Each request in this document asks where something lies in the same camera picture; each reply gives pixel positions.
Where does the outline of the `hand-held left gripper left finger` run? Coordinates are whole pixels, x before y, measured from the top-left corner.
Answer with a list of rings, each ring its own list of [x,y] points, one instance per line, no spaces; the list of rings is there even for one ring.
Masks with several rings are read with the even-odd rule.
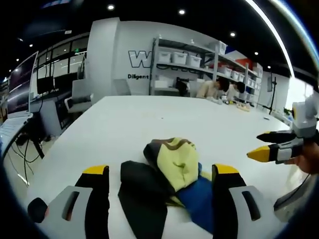
[[[49,203],[41,229],[50,239],[107,239],[109,208],[109,166],[92,166]]]

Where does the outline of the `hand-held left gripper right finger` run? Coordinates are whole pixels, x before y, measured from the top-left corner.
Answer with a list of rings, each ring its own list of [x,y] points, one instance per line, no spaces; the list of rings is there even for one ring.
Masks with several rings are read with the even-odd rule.
[[[212,206],[215,239],[273,239],[278,218],[272,204],[237,169],[212,165]]]

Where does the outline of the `person's right hand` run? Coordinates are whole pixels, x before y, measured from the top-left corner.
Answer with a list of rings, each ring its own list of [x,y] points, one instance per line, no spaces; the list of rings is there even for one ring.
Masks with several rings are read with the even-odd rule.
[[[315,175],[319,173],[319,146],[313,143],[304,144],[301,155],[285,162],[286,165],[296,165],[304,173]]]

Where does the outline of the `person's left hand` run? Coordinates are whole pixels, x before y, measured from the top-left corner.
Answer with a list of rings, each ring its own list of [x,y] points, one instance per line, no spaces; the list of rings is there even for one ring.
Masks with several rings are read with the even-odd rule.
[[[48,214],[49,206],[39,197],[33,199],[27,206],[27,213],[35,223],[42,223]]]

